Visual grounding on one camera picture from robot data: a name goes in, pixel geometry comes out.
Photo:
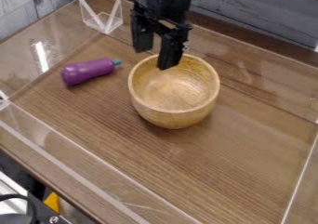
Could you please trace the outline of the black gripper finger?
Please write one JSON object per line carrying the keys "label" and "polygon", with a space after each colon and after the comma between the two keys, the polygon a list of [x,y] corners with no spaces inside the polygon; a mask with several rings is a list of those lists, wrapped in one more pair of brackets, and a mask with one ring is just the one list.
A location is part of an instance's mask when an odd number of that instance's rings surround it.
{"label": "black gripper finger", "polygon": [[158,68],[166,70],[180,64],[184,56],[185,38],[178,32],[164,35],[161,53],[158,58]]}
{"label": "black gripper finger", "polygon": [[151,20],[139,15],[137,12],[131,14],[131,30],[133,30],[133,47],[137,53],[153,49],[154,29]]}

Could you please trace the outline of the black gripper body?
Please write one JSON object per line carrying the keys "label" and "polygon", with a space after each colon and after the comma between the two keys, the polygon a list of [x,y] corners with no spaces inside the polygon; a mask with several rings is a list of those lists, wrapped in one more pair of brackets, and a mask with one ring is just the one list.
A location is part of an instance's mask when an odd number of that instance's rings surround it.
{"label": "black gripper body", "polygon": [[133,12],[147,17],[153,22],[154,33],[164,36],[178,32],[188,36],[192,25],[186,13],[193,0],[133,0]]}

